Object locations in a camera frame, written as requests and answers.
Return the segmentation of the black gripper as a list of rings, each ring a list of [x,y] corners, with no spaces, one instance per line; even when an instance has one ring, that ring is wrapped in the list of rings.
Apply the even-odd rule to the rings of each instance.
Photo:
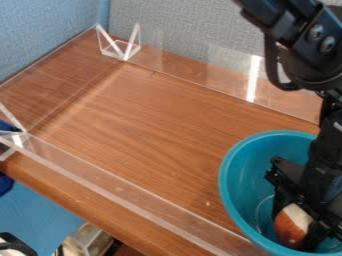
[[[274,187],[273,220],[280,226],[285,209],[296,203],[312,216],[302,249],[313,251],[328,238],[342,241],[342,187],[338,172],[274,157],[265,179]]]

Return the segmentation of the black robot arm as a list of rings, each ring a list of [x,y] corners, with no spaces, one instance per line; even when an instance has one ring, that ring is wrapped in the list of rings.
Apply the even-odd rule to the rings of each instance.
[[[284,91],[322,98],[320,134],[305,165],[276,157],[266,180],[276,189],[276,234],[293,249],[312,252],[342,241],[342,7],[321,0],[236,0],[265,35],[266,73]]]

